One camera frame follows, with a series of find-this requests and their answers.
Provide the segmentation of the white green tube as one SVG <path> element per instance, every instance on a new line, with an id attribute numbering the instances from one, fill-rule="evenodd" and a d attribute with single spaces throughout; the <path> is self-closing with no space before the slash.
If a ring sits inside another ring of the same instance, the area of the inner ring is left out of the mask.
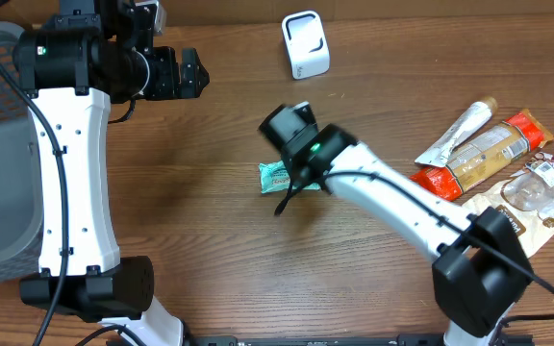
<path id="1" fill-rule="evenodd" d="M 415 159 L 415 163 L 445 167 L 452 152 L 485 125 L 497 109 L 498 103 L 491 96 L 472 103 L 435 143 Z"/>

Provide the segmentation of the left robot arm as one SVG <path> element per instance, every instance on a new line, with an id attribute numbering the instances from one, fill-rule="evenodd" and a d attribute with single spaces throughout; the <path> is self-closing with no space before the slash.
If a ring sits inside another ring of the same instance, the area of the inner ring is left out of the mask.
<path id="1" fill-rule="evenodd" d="M 13 51 L 38 136 L 43 237 L 26 305 L 75 315 L 133 345 L 187 345 L 185 324 L 155 297 L 146 256 L 122 257 L 109 207 L 106 137 L 114 104 L 198 97 L 197 52 L 154 44 L 157 1 L 63 1 Z"/>

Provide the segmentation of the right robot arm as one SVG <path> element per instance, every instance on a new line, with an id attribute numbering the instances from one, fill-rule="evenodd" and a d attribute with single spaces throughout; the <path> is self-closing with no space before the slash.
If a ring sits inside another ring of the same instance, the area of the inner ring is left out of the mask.
<path id="1" fill-rule="evenodd" d="M 259 130 L 290 175 L 289 197 L 320 185 L 391 226 L 430 262 L 436 303 L 450 320 L 444 344 L 506 344 L 507 314 L 532 267 L 502 212 L 470 212 L 432 194 L 343 128 L 318 127 L 308 103 L 279 106 Z"/>

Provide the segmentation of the white brown bread bag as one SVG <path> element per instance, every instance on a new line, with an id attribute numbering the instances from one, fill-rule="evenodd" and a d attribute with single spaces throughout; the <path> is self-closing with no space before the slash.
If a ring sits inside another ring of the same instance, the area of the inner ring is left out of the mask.
<path id="1" fill-rule="evenodd" d="M 508 179 L 463 203 L 479 214 L 493 207 L 507 216 L 527 257 L 554 235 L 554 156 L 538 152 Z"/>

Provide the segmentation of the orange pasta package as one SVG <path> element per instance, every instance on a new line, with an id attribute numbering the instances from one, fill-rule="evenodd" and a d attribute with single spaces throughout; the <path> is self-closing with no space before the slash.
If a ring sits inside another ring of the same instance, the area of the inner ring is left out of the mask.
<path id="1" fill-rule="evenodd" d="M 411 180 L 440 198 L 453 201 L 552 140 L 554 135 L 523 109 L 461 145 L 445 167 L 425 167 Z"/>

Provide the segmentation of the teal toilet tissue pack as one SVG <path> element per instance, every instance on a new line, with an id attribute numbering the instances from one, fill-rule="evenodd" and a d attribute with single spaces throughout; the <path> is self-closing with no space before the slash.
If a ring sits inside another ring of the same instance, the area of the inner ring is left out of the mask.
<path id="1" fill-rule="evenodd" d="M 261 194 L 287 190 L 290 175 L 282 161 L 259 163 Z"/>

